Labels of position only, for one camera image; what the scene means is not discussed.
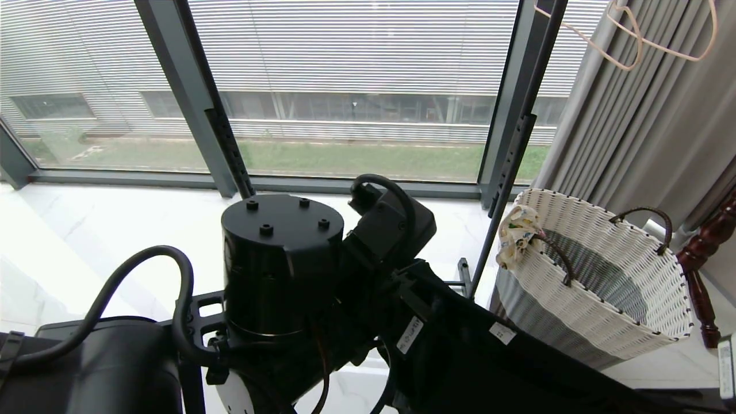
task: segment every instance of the floral cloth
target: floral cloth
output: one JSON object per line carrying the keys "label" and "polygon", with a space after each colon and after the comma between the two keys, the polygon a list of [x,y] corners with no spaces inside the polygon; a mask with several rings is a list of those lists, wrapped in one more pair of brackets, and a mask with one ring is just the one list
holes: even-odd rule
{"label": "floral cloth", "polygon": [[499,226],[501,245],[496,255],[498,265],[513,270],[535,234],[544,234],[537,210],[529,206],[514,206]]}

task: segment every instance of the wicker basket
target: wicker basket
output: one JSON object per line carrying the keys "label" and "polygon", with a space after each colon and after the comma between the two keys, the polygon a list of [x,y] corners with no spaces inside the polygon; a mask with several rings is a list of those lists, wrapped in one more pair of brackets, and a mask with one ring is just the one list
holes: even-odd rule
{"label": "wicker basket", "polygon": [[597,369],[690,336],[685,279],[665,244],[603,208],[543,189],[519,194],[545,235],[496,282],[509,319]]}

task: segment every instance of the black cylinder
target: black cylinder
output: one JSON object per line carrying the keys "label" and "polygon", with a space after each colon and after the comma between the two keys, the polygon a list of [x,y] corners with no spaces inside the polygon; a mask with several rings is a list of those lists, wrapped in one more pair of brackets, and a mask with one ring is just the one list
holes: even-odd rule
{"label": "black cylinder", "polygon": [[222,214],[231,329],[264,340],[292,337],[332,298],[344,223],[333,208],[305,200],[261,194]]}

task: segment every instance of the label sticker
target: label sticker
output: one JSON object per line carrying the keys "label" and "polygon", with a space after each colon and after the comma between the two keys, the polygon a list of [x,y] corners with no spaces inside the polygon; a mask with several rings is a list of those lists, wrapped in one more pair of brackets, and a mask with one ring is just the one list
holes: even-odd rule
{"label": "label sticker", "polygon": [[503,342],[504,345],[508,345],[509,342],[511,342],[511,340],[514,339],[514,337],[516,336],[516,332],[512,331],[509,328],[506,328],[504,325],[501,325],[498,322],[493,323],[493,326],[491,326],[489,332],[494,337],[497,337],[499,341]]}
{"label": "label sticker", "polygon": [[718,344],[718,374],[721,383],[721,399],[734,397],[734,376],[731,356],[731,340]]}
{"label": "label sticker", "polygon": [[409,352],[411,344],[414,343],[414,340],[417,338],[417,335],[422,330],[423,326],[424,323],[418,317],[411,317],[409,325],[404,329],[404,333],[401,335],[399,343],[396,344],[396,347],[399,348],[399,351],[401,351],[402,354],[406,355],[406,353]]}

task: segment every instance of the brown basket handle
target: brown basket handle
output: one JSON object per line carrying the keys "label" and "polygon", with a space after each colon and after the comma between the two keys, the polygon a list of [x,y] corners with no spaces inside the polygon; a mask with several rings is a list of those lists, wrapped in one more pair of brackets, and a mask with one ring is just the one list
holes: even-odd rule
{"label": "brown basket handle", "polygon": [[549,241],[541,234],[535,234],[531,237],[531,239],[537,239],[543,241],[544,243],[547,243],[547,246],[551,247],[552,250],[554,250],[555,253],[557,253],[557,255],[560,257],[560,259],[562,259],[562,264],[565,266],[565,270],[567,271],[567,273],[565,274],[565,278],[562,279],[562,283],[565,286],[570,287],[570,284],[573,283],[573,279],[575,279],[576,277],[575,273],[573,272],[573,266],[570,264],[570,260],[567,258],[567,256],[554,243]]}
{"label": "brown basket handle", "polygon": [[626,217],[627,214],[633,213],[634,211],[651,211],[653,213],[656,213],[658,216],[660,216],[665,221],[665,242],[662,243],[655,251],[658,255],[665,254],[665,251],[670,247],[670,242],[672,241],[672,220],[670,220],[670,217],[665,213],[664,211],[654,208],[654,207],[636,207],[632,208],[631,210],[624,211],[623,213],[612,217],[610,222],[616,223],[619,220],[623,220],[624,217]]}

